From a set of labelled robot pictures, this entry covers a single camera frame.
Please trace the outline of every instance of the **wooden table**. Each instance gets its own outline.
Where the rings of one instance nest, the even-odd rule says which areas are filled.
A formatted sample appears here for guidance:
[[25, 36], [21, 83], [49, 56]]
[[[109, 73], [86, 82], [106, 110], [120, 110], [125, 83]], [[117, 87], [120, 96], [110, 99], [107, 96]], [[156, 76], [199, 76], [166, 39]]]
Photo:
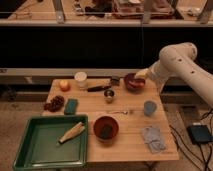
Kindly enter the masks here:
[[[179, 159], [165, 111], [152, 81], [146, 80], [142, 92], [132, 93], [125, 88], [123, 80], [121, 80], [120, 86], [113, 87], [115, 99], [110, 104], [105, 101], [103, 91], [87, 92], [79, 90], [75, 81], [71, 79], [68, 80], [71, 89], [62, 92], [58, 86], [59, 81], [58, 79], [53, 81], [47, 102], [56, 95], [62, 95], [66, 101], [68, 98], [78, 99], [76, 114], [87, 114], [89, 121], [87, 162], [137, 162]], [[108, 82], [109, 79], [88, 79], [88, 87], [103, 85]], [[143, 104], [147, 100], [152, 100], [157, 104], [157, 110], [151, 117], [146, 117], [143, 114]], [[128, 115], [122, 113], [109, 114], [112, 111], [123, 110], [132, 110], [132, 112]], [[55, 113], [44, 111], [43, 116], [63, 115], [63, 111], [64, 108]], [[112, 116], [119, 124], [119, 133], [111, 146], [100, 143], [93, 132], [95, 120], [103, 115]], [[166, 150], [157, 154], [150, 152], [141, 136], [141, 129], [151, 125], [160, 128], [166, 144]]]

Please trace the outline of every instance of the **brown bowl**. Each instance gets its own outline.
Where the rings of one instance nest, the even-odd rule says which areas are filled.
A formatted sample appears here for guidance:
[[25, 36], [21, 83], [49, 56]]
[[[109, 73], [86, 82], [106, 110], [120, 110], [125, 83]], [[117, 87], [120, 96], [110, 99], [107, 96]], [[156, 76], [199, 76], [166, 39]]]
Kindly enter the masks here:
[[101, 142], [112, 142], [118, 134], [117, 121], [110, 116], [102, 116], [94, 123], [94, 133]]
[[124, 77], [124, 84], [130, 91], [140, 91], [145, 85], [145, 79], [135, 78], [135, 73], [129, 73]]

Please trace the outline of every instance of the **black cable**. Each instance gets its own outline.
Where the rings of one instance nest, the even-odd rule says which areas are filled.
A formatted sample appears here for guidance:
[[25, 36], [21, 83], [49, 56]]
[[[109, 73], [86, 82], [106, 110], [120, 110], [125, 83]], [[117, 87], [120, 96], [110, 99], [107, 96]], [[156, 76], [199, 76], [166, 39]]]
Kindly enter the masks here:
[[208, 112], [204, 113], [204, 114], [201, 116], [201, 119], [200, 119], [200, 120], [206, 119], [210, 114], [213, 114], [213, 108], [211, 108]]
[[210, 153], [209, 153], [209, 156], [207, 158], [206, 165], [205, 165], [205, 168], [204, 168], [205, 171], [208, 169], [208, 165], [209, 165], [209, 162], [210, 162], [211, 157], [212, 157], [212, 147], [210, 145], [209, 145], [209, 149], [210, 149]]
[[212, 116], [210, 118], [210, 122], [209, 122], [211, 135], [212, 135], [212, 118], [213, 118], [213, 114], [212, 114]]
[[201, 150], [201, 154], [202, 154], [202, 158], [203, 158], [203, 161], [197, 156], [195, 155], [190, 149], [189, 147], [185, 144], [185, 142], [183, 141], [181, 135], [179, 134], [179, 132], [171, 125], [169, 125], [173, 131], [175, 131], [175, 133], [178, 135], [178, 137], [180, 138], [180, 140], [182, 141], [183, 145], [185, 146], [185, 148], [194, 156], [196, 157], [202, 164], [205, 164], [205, 168], [209, 169], [211, 171], [211, 169], [208, 167], [208, 164], [207, 164], [207, 161], [209, 163], [210, 159], [211, 159], [211, 156], [212, 156], [212, 148], [211, 148], [211, 151], [210, 151], [210, 155], [207, 159], [207, 161], [205, 160], [205, 157], [204, 157], [204, 154], [203, 154], [203, 151], [202, 151], [202, 148], [200, 146], [200, 144], [198, 144], [198, 146], [200, 147], [200, 150]]
[[179, 134], [179, 132], [177, 132], [177, 130], [173, 127], [173, 126], [171, 126], [171, 125], [169, 125], [171, 128], [172, 128], [172, 130], [173, 131], [175, 131], [175, 133], [178, 135], [178, 137], [180, 138], [180, 140], [182, 141], [182, 143], [183, 143], [183, 145], [185, 146], [185, 148], [194, 156], [194, 157], [196, 157], [201, 163], [203, 163], [203, 161], [196, 155], [196, 154], [194, 154], [190, 149], [189, 149], [189, 147], [185, 144], [185, 142], [184, 142], [184, 140], [182, 139], [182, 137], [181, 137], [181, 135]]
[[177, 144], [178, 149], [180, 149], [180, 151], [183, 153], [183, 155], [184, 155], [195, 167], [197, 167], [199, 170], [202, 171], [202, 169], [201, 169], [197, 164], [195, 164], [195, 162], [194, 162], [194, 161], [184, 152], [184, 150], [180, 147], [180, 145], [178, 144], [178, 140], [177, 140], [177, 138], [175, 137], [174, 133], [173, 133], [173, 132], [171, 132], [171, 133], [172, 133], [173, 137], [175, 138], [175, 142], [176, 142], [176, 144]]
[[205, 159], [205, 156], [204, 156], [204, 154], [203, 154], [203, 150], [202, 150], [201, 144], [197, 144], [197, 146], [198, 146], [199, 149], [200, 149], [200, 153], [201, 153], [201, 155], [202, 155], [203, 162], [205, 163], [204, 168], [206, 168], [206, 159]]

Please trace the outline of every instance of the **gray cup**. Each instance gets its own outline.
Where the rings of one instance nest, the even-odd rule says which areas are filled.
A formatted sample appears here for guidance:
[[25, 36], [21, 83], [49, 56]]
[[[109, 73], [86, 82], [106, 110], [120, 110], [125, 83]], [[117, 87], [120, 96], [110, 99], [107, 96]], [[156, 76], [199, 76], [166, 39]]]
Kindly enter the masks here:
[[157, 105], [153, 101], [144, 102], [144, 115], [151, 116], [157, 109]]

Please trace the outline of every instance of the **table leg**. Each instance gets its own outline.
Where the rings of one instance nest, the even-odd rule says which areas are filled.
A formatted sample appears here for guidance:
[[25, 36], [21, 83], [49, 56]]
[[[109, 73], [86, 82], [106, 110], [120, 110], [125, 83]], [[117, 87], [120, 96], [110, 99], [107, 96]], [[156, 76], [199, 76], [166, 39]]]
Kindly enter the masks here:
[[154, 171], [159, 162], [154, 161], [154, 162], [143, 162], [143, 163], [148, 167], [149, 171]]

